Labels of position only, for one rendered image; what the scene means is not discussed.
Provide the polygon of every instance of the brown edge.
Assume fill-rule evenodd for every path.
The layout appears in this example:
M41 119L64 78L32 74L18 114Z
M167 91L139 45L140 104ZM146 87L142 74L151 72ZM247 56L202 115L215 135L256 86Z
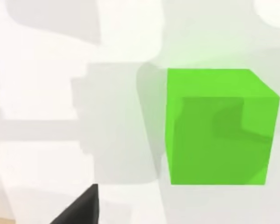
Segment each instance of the brown edge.
M0 218L0 224L15 224L15 221L12 219Z

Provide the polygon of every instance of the cube's top face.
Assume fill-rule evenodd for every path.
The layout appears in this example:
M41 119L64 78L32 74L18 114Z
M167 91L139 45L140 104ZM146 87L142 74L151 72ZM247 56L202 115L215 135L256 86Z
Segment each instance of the cube's top face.
M168 69L167 87L181 97L279 98L246 69Z

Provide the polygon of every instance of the black object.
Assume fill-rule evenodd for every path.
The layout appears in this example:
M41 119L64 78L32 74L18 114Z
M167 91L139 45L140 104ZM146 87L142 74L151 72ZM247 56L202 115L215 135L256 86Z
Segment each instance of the black object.
M51 224L98 224L98 185L93 184Z

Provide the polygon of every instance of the green cube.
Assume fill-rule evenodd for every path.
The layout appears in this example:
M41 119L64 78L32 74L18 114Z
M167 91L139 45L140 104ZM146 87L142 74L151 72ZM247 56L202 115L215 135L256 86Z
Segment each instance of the green cube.
M265 184L279 100L250 70L168 69L171 184Z

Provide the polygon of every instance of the cube's side face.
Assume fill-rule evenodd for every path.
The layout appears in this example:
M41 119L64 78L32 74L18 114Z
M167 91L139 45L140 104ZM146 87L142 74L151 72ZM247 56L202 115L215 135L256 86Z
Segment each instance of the cube's side face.
M169 82L171 183L264 184L279 97L182 97L173 91Z

